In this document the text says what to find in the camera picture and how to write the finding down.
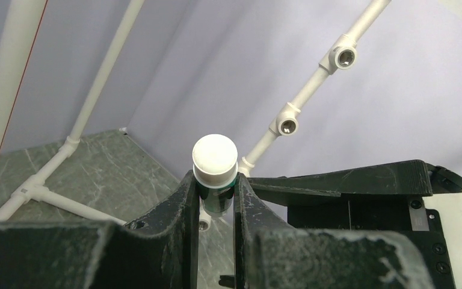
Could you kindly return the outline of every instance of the white pvc pipe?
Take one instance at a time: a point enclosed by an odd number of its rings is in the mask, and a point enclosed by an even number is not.
[[[25,2],[34,2],[34,0],[24,0]],[[109,77],[109,74],[116,62],[116,59],[125,43],[125,40],[130,33],[130,30],[141,10],[141,7],[144,4],[144,0],[131,0],[128,8],[123,15],[123,19],[116,31],[116,34],[109,46],[109,49],[103,59],[100,69],[95,77],[93,85],[91,86],[90,92],[86,97],[84,105],[82,106],[81,112],[77,117],[75,125],[72,129],[72,133],[67,137],[65,144],[60,148],[60,150],[55,154],[35,175],[32,175],[27,179],[17,190],[12,194],[12,197],[4,206],[0,209],[0,220],[4,221],[13,215],[13,213],[18,210],[20,205],[24,204],[26,199],[29,197],[21,197],[24,201],[18,205],[18,200],[16,196],[20,197],[20,194],[23,194],[22,189],[25,188],[28,190],[36,190],[36,186],[42,186],[45,183],[45,180],[66,160],[68,157],[73,154],[77,145],[79,143],[80,136],[84,127],[89,119],[91,112],[93,111],[94,105],[102,92],[103,86]],[[36,201],[43,200],[51,205],[62,208],[66,211],[70,211],[73,214],[77,214],[82,217],[93,220],[113,220],[120,225],[125,224],[125,221],[119,220],[113,216],[102,213],[98,210],[92,209],[83,204],[77,203],[73,200],[70,200],[66,197],[62,197],[58,194],[55,194],[49,191],[47,188],[42,188],[39,191],[31,193],[31,198]]]
[[[8,220],[25,203],[25,198],[21,195],[13,195],[0,207],[0,222]]]
[[[328,78],[329,75],[336,71],[337,67],[330,67],[329,55],[332,49],[335,47],[344,44],[344,41],[352,41],[352,47],[350,49],[354,50],[356,42],[364,35],[366,30],[371,26],[374,20],[381,14],[381,12],[387,7],[391,0],[372,0],[369,5],[364,9],[364,12],[359,16],[355,21],[352,27],[344,34],[339,37],[337,42],[331,47],[331,49],[325,54],[322,61],[319,64],[316,72],[309,78],[304,87],[300,92],[293,98],[291,102],[288,102],[288,105],[292,106],[293,110],[298,110],[297,113],[300,113],[300,109],[309,101],[309,99],[314,95],[317,89],[323,84],[323,82]],[[263,135],[263,137],[256,143],[255,147],[247,154],[246,157],[238,163],[238,170],[243,173],[245,176],[250,176],[250,171],[254,168],[258,159],[263,155],[263,153],[270,147],[274,140],[281,134],[276,133],[277,128],[274,125],[276,119],[274,119],[273,125],[270,125],[269,130]]]
[[[346,36],[355,42],[359,41],[390,1],[391,0],[372,0],[353,26],[345,33]]]
[[[123,15],[123,19],[118,27],[116,34],[109,46],[109,50],[103,59],[102,64],[100,65],[100,69],[93,81],[93,86],[87,95],[87,98],[82,106],[81,112],[75,121],[75,125],[73,126],[72,132],[70,133],[70,138],[72,140],[79,140],[86,126],[86,123],[93,111],[94,105],[102,92],[103,86],[111,73],[112,67],[114,63],[116,63],[116,59],[125,43],[125,40],[134,25],[135,19],[143,6],[144,0],[131,0],[130,4],[128,4],[128,8],[126,9],[125,14]]]
[[[0,149],[46,0],[12,0],[0,41]]]
[[[254,166],[254,164],[265,153],[265,151],[270,147],[270,145],[274,143],[277,137],[278,136],[274,134],[270,129],[267,130],[263,137],[259,140],[257,145],[245,157],[247,162]]]
[[[37,173],[42,182],[51,176],[52,173],[71,155],[70,152],[60,149]]]
[[[119,225],[124,225],[126,222],[105,214],[93,208],[90,208],[74,200],[63,197],[59,194],[49,191],[47,188],[39,189],[32,194],[32,199],[38,202],[43,201],[55,207],[61,208],[70,213],[79,215],[90,220],[112,220]]]
[[[322,67],[318,67],[316,72],[306,82],[306,85],[304,85],[300,92],[298,92],[298,94],[293,98],[291,104],[298,109],[302,109],[328,76],[328,71]]]

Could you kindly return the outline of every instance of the screw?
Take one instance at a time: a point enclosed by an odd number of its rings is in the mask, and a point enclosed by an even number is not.
[[[414,209],[420,209],[422,207],[422,203],[419,200],[413,200],[410,202],[410,206]]]
[[[208,223],[204,221],[199,221],[199,231],[204,231],[208,229]]]
[[[443,244],[436,243],[436,244],[433,244],[433,252],[439,255],[443,255],[445,254],[446,250]]]
[[[449,274],[451,272],[451,268],[445,262],[438,262],[437,263],[437,271],[441,274]]]

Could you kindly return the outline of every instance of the black plastic part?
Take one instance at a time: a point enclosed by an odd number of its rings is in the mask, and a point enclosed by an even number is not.
[[[249,288],[250,250],[253,237],[261,229],[292,228],[268,208],[254,193],[247,178],[239,173],[234,200],[235,288]]]
[[[234,288],[235,287],[235,275],[220,275],[218,284],[222,287]]]
[[[248,288],[449,288],[398,232],[260,231],[252,253]]]
[[[410,231],[406,196],[385,200],[342,200],[317,206],[289,206],[288,223],[295,228]]]
[[[442,234],[431,231],[404,231],[399,233],[408,237],[417,249],[419,249],[428,267],[435,288],[455,288],[454,279],[452,277],[451,260],[447,254],[447,247]],[[442,273],[442,268],[444,267],[447,268],[447,270],[444,270],[446,273]]]
[[[249,182],[260,199],[283,206],[432,195],[428,168],[420,160],[294,178],[249,178]]]
[[[462,193],[462,177],[444,167],[428,165],[434,194]]]
[[[203,201],[203,206],[207,212],[221,214],[226,212],[233,202],[233,187],[227,188],[207,188],[197,183],[196,189],[199,191],[199,196]]]
[[[0,288],[197,287],[191,172],[127,229],[112,222],[0,223]]]

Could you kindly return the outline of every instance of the gray marble surface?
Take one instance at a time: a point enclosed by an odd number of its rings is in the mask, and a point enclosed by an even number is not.
[[[0,207],[38,171],[63,142],[0,156]],[[178,181],[120,131],[81,139],[77,151],[45,182],[51,191],[125,221],[165,199]],[[46,203],[29,201],[10,221],[82,220]],[[219,275],[233,273],[233,229],[218,219],[199,236],[198,288],[222,288]]]

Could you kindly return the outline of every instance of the white bottle cap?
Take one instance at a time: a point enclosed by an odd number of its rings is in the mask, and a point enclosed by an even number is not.
[[[192,160],[196,180],[207,188],[229,185],[238,173],[235,143],[221,134],[209,134],[194,145]]]

